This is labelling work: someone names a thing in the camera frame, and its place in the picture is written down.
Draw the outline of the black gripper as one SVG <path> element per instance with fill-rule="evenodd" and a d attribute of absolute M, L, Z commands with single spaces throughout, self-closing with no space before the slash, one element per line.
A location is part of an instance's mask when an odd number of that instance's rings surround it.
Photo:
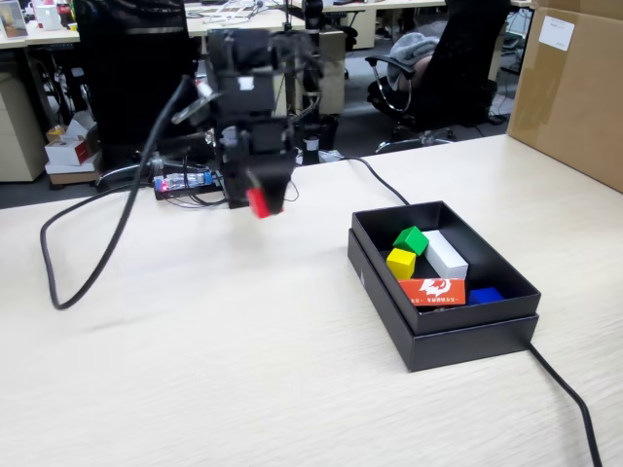
<path fill-rule="evenodd" d="M 218 130 L 218 146 L 228 164 L 223 190 L 229 208 L 250 205 L 255 215 L 279 214 L 296 164 L 292 125 L 274 119 L 224 126 Z"/>

